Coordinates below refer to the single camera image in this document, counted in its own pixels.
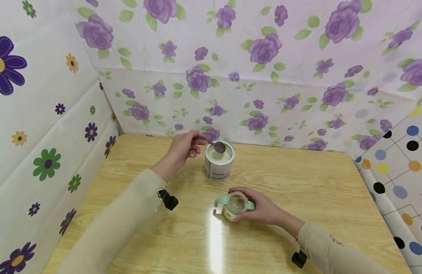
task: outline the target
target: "yellow dot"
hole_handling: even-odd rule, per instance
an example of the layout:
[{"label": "yellow dot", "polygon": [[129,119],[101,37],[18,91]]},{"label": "yellow dot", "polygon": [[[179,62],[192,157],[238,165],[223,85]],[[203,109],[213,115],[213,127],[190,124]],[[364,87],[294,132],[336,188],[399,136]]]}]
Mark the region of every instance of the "yellow dot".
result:
[{"label": "yellow dot", "polygon": [[376,166],[376,169],[378,170],[378,172],[386,174],[389,171],[389,166],[385,162],[381,162]]},{"label": "yellow dot", "polygon": [[418,161],[410,161],[409,162],[409,169],[411,171],[420,171],[421,170],[421,163]]}]

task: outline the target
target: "black dot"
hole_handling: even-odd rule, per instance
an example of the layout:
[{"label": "black dot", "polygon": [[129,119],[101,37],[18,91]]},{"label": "black dot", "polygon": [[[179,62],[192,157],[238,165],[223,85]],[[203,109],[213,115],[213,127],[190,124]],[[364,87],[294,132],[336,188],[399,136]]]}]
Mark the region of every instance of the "black dot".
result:
[{"label": "black dot", "polygon": [[384,185],[381,182],[376,182],[374,184],[374,190],[378,194],[383,194],[386,191]]},{"label": "black dot", "polygon": [[415,151],[419,147],[419,144],[417,141],[408,141],[407,142],[407,149],[410,151]]},{"label": "black dot", "polygon": [[395,243],[397,244],[399,249],[405,248],[404,241],[400,237],[394,237]]}]

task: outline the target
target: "green flower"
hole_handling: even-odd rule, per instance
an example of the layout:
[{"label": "green flower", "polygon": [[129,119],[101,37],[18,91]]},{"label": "green flower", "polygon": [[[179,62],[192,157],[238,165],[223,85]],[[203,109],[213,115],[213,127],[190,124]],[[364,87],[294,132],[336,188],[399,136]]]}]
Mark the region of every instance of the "green flower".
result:
[{"label": "green flower", "polygon": [[37,168],[33,171],[33,176],[38,176],[39,181],[44,181],[46,176],[52,178],[56,173],[54,170],[60,168],[60,163],[58,162],[61,158],[60,154],[56,155],[56,149],[52,148],[49,152],[48,150],[42,150],[40,153],[41,158],[36,158],[33,161],[33,164]]},{"label": "green flower", "polygon": [[78,189],[78,186],[80,185],[81,177],[80,174],[75,175],[72,177],[72,180],[69,182],[68,191],[73,193]]},{"label": "green flower", "polygon": [[22,1],[22,4],[28,16],[31,16],[31,18],[36,17],[36,10],[33,9],[33,5],[31,5],[27,0]]}]

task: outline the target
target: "purple rose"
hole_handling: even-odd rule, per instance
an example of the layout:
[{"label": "purple rose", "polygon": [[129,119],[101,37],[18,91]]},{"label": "purple rose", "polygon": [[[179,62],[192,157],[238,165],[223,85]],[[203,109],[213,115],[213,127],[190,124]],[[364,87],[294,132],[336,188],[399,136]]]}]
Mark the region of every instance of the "purple rose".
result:
[{"label": "purple rose", "polygon": [[162,24],[168,23],[168,20],[176,17],[176,0],[144,0],[144,7],[151,17],[159,20]]},{"label": "purple rose", "polygon": [[264,39],[257,39],[250,44],[250,61],[258,64],[269,63],[281,47],[282,43],[278,35],[270,33]]},{"label": "purple rose", "polygon": [[403,68],[400,80],[414,86],[422,86],[422,59],[418,59]]},{"label": "purple rose", "polygon": [[129,89],[122,89],[122,92],[124,93],[124,95],[126,95],[126,96],[127,96],[127,97],[129,97],[129,98],[132,98],[132,99],[136,98],[136,97],[135,97],[135,93],[133,93],[133,91],[132,91],[132,90],[129,90]]},{"label": "purple rose", "polygon": [[335,107],[338,103],[345,101],[348,94],[348,91],[345,89],[345,84],[338,83],[328,87],[323,93],[322,102],[327,106]]},{"label": "purple rose", "polygon": [[231,6],[224,6],[218,10],[216,16],[218,18],[217,26],[227,29],[232,26],[232,21],[236,18],[236,11]]},{"label": "purple rose", "polygon": [[390,41],[388,48],[396,48],[401,46],[401,44],[412,37],[413,31],[411,28],[406,28],[397,32]]},{"label": "purple rose", "polygon": [[210,118],[210,117],[208,117],[208,116],[203,117],[203,121],[204,121],[206,124],[212,124],[212,118]]},{"label": "purple rose", "polygon": [[91,15],[87,22],[79,22],[76,29],[80,37],[86,40],[88,47],[101,50],[112,47],[113,28],[98,15]]},{"label": "purple rose", "polygon": [[326,61],[320,61],[319,65],[316,68],[316,71],[319,74],[324,74],[329,72],[330,67],[334,65],[333,60],[331,58],[328,58]]},{"label": "purple rose", "polygon": [[388,119],[382,119],[380,120],[380,127],[382,131],[388,132],[392,128],[392,123]]},{"label": "purple rose", "polygon": [[220,137],[220,130],[210,127],[205,132],[202,132],[202,134],[206,135],[208,141],[214,141]]},{"label": "purple rose", "polygon": [[373,87],[372,89],[368,90],[367,95],[374,96],[378,93],[378,87]]},{"label": "purple rose", "polygon": [[249,127],[249,130],[263,129],[268,123],[268,119],[268,116],[262,113],[257,113],[253,117],[247,119],[246,127]]},{"label": "purple rose", "polygon": [[275,23],[278,27],[282,27],[284,25],[284,20],[288,18],[287,9],[285,6],[280,5],[277,6],[275,9]]},{"label": "purple rose", "polygon": [[205,56],[208,54],[208,49],[202,46],[201,48],[196,49],[194,54],[196,55],[194,57],[196,61],[203,60]]},{"label": "purple rose", "polygon": [[284,100],[285,108],[294,108],[297,104],[299,104],[299,99],[296,96],[292,96]]},{"label": "purple rose", "polygon": [[238,74],[238,72],[232,72],[229,75],[229,80],[236,82],[236,81],[240,80],[240,75]]},{"label": "purple rose", "polygon": [[153,93],[157,96],[164,96],[165,92],[167,91],[167,88],[159,83],[154,84],[151,89],[153,90]]},{"label": "purple rose", "polygon": [[357,73],[361,72],[361,70],[363,70],[363,66],[361,65],[351,67],[350,69],[348,69],[348,72],[345,74],[345,78],[352,77],[356,75]]},{"label": "purple rose", "polygon": [[322,139],[318,139],[311,144],[308,144],[305,149],[306,150],[324,150],[326,148],[326,145],[328,143],[326,141],[323,141]]},{"label": "purple rose", "polygon": [[199,92],[206,92],[206,89],[211,87],[211,78],[208,75],[203,74],[201,67],[193,67],[186,71],[186,81],[188,86]]},{"label": "purple rose", "polygon": [[139,104],[138,102],[135,102],[132,107],[128,109],[128,111],[129,115],[135,117],[135,119],[138,121],[142,119],[148,119],[150,116],[147,106]]},{"label": "purple rose", "polygon": [[381,139],[381,135],[374,135],[374,136],[364,135],[364,136],[361,136],[360,139],[358,139],[358,142],[360,143],[360,148],[362,150],[368,150],[371,147],[373,147],[373,145],[375,145],[375,143],[378,142],[378,140],[380,139]]},{"label": "purple rose", "polygon": [[253,102],[253,105],[254,105],[257,109],[262,110],[262,109],[263,109],[263,106],[264,106],[264,102],[263,102],[263,101],[261,101],[261,100],[255,100],[255,101]]}]

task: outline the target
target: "purple flower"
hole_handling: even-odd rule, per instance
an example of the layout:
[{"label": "purple flower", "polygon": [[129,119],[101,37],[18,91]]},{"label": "purple flower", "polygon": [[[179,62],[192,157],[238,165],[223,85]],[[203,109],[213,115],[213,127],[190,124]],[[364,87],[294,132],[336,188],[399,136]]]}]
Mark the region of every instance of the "purple flower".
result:
[{"label": "purple flower", "polygon": [[154,84],[151,89],[153,90],[153,93],[157,96],[164,96],[165,92],[167,91],[167,88],[159,83]]},{"label": "purple flower", "polygon": [[357,17],[360,9],[360,0],[341,2],[331,13],[330,19],[325,25],[327,38],[337,44],[344,38],[352,37],[360,25],[360,20]]},{"label": "purple flower", "polygon": [[238,72],[231,72],[231,74],[229,75],[229,80],[236,82],[240,80],[240,75],[238,74]]},{"label": "purple flower", "polygon": [[148,119],[150,117],[150,112],[148,107],[135,102],[130,109],[128,109],[129,115],[135,117],[138,121],[142,119]]},{"label": "purple flower", "polygon": [[219,105],[211,107],[211,115],[221,116],[223,115],[223,109]]},{"label": "purple flower", "polygon": [[285,108],[294,108],[295,105],[299,104],[299,99],[296,96],[285,99],[284,107]]},{"label": "purple flower", "polygon": [[209,116],[205,116],[205,117],[203,117],[203,121],[204,121],[206,124],[212,124],[212,118],[210,118]]},{"label": "purple flower", "polygon": [[167,56],[168,59],[176,56],[176,52],[174,52],[174,50],[177,49],[177,46],[174,45],[172,41],[168,41],[166,44],[163,44],[161,47],[162,47],[162,54]]},{"label": "purple flower", "polygon": [[330,70],[330,67],[334,66],[333,60],[328,58],[326,61],[320,61],[319,65],[316,68],[316,71],[319,74],[327,73]]},{"label": "purple flower", "polygon": [[414,86],[422,86],[422,59],[418,59],[403,68],[400,80]]},{"label": "purple flower", "polygon": [[144,7],[151,17],[159,20],[162,24],[168,23],[168,20],[176,17],[176,0],[144,0]]},{"label": "purple flower", "polygon": [[317,130],[317,135],[319,136],[325,136],[326,134],[326,129],[318,129]]},{"label": "purple flower", "polygon": [[0,37],[0,93],[10,95],[13,93],[13,85],[22,86],[25,84],[25,78],[17,69],[25,69],[27,61],[25,58],[17,55],[9,55],[14,49],[13,42],[5,36]]},{"label": "purple flower", "polygon": [[282,43],[278,35],[270,33],[264,39],[257,39],[250,44],[250,61],[258,64],[269,63],[281,47]]},{"label": "purple flower", "polygon": [[80,37],[86,40],[90,48],[110,49],[113,41],[113,28],[98,15],[91,15],[87,22],[79,22],[76,26]]},{"label": "purple flower", "polygon": [[318,139],[311,144],[308,144],[305,149],[306,150],[324,150],[326,148],[326,145],[328,143],[326,141],[323,141],[322,139]]},{"label": "purple flower", "polygon": [[262,109],[263,109],[263,106],[264,106],[264,102],[263,102],[263,101],[261,101],[261,100],[255,100],[255,101],[253,102],[253,105],[254,105],[257,109],[262,110]]},{"label": "purple flower", "polygon": [[133,93],[132,90],[129,89],[122,89],[122,92],[124,93],[124,95],[126,95],[129,98],[135,99],[135,93]]},{"label": "purple flower", "polygon": [[363,66],[361,65],[351,67],[350,69],[348,69],[348,72],[345,74],[345,78],[352,77],[356,75],[357,73],[361,72],[361,70],[363,70]]},{"label": "purple flower", "polygon": [[344,83],[338,83],[328,87],[323,93],[322,102],[327,106],[337,106],[338,103],[346,100],[349,92],[345,89]]},{"label": "purple flower", "polygon": [[388,132],[392,128],[392,123],[388,119],[382,119],[380,120],[380,127],[382,131]]},{"label": "purple flower", "polygon": [[15,272],[21,272],[27,262],[34,257],[34,249],[36,244],[31,245],[31,242],[27,242],[22,249],[15,249],[10,254],[10,259],[0,264],[0,274],[14,274]]},{"label": "purple flower", "polygon": [[183,129],[183,125],[182,125],[182,124],[175,124],[175,125],[174,125],[174,128],[175,128],[176,130],[182,130],[182,129]]},{"label": "purple flower", "polygon": [[231,6],[224,6],[218,10],[216,16],[218,18],[217,26],[227,29],[232,26],[232,21],[236,18],[236,11]]},{"label": "purple flower", "polygon": [[212,84],[211,78],[204,75],[203,69],[197,66],[186,71],[186,81],[191,89],[199,92],[206,92]]},{"label": "purple flower", "polygon": [[210,127],[205,132],[202,132],[202,134],[206,135],[208,141],[214,141],[220,137],[220,130]]},{"label": "purple flower", "polygon": [[268,121],[269,117],[260,113],[255,114],[253,117],[247,119],[246,127],[249,127],[249,130],[260,130],[263,129]]},{"label": "purple flower", "polygon": [[367,95],[374,96],[378,93],[378,87],[373,87],[372,89],[368,90]]},{"label": "purple flower", "polygon": [[196,57],[194,57],[196,61],[203,60],[205,56],[208,54],[208,49],[202,46],[201,48],[196,49],[194,54],[196,54]]},{"label": "purple flower", "polygon": [[284,20],[288,18],[287,9],[285,6],[280,5],[277,6],[275,9],[275,23],[278,27],[282,27],[284,25]]},{"label": "purple flower", "polygon": [[358,142],[360,143],[360,148],[362,150],[368,150],[371,147],[373,147],[373,145],[375,145],[376,142],[378,142],[378,140],[381,139],[381,135],[374,135],[374,136],[368,136],[368,135],[363,135],[360,137],[360,139],[358,139]]},{"label": "purple flower", "polygon": [[413,31],[411,28],[406,28],[397,32],[390,41],[388,48],[396,48],[401,46],[401,44],[412,37]]}]

